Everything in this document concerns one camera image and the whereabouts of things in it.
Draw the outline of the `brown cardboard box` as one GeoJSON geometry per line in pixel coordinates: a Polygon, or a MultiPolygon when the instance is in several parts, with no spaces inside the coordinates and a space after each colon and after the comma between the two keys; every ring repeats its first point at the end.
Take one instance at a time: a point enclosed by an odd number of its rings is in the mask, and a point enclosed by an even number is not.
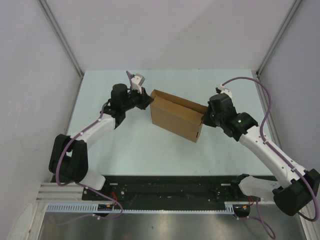
{"type": "Polygon", "coordinates": [[[191,142],[198,141],[206,106],[156,89],[150,96],[153,98],[150,114],[154,125],[191,142]]]}

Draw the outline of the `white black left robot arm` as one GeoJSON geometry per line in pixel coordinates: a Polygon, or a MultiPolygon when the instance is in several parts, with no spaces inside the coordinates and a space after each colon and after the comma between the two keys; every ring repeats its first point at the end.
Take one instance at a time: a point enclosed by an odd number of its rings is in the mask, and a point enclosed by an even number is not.
{"type": "Polygon", "coordinates": [[[110,99],[101,107],[99,117],[83,130],[72,135],[59,134],[53,144],[49,171],[59,186],[70,183],[93,189],[100,200],[110,196],[106,178],[89,167],[88,150],[100,138],[115,130],[126,118],[126,112],[145,110],[153,101],[144,87],[129,89],[123,83],[112,87],[110,99]]]}

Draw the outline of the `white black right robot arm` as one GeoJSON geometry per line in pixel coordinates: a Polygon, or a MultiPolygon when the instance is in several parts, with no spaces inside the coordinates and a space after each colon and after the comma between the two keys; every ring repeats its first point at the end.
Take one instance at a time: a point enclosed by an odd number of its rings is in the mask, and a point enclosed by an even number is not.
{"type": "Polygon", "coordinates": [[[306,170],[279,149],[260,130],[258,122],[246,112],[238,113],[226,93],[209,98],[203,123],[219,127],[230,138],[254,153],[272,172],[275,181],[242,174],[230,188],[231,196],[242,201],[247,196],[273,201],[286,215],[294,216],[316,199],[320,186],[317,170],[306,170]]]}

